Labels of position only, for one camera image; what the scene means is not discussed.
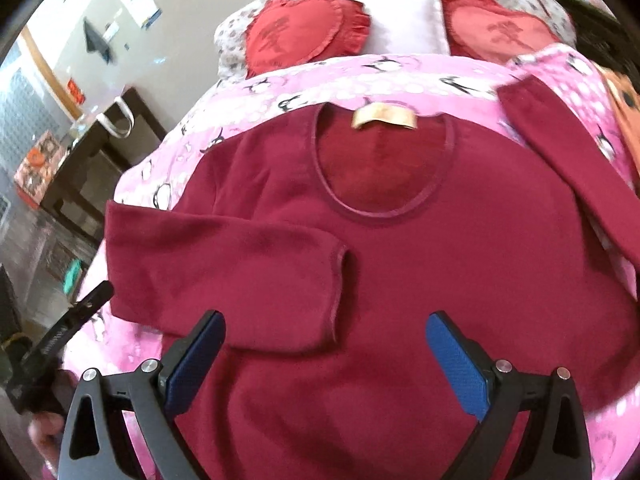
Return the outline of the person's left hand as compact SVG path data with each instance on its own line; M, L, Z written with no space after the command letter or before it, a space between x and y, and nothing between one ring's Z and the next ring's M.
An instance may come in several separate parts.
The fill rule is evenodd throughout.
M32 415L28 426L29 439L44 461L43 478L58 478L61 438L65 419L60 414L40 412Z

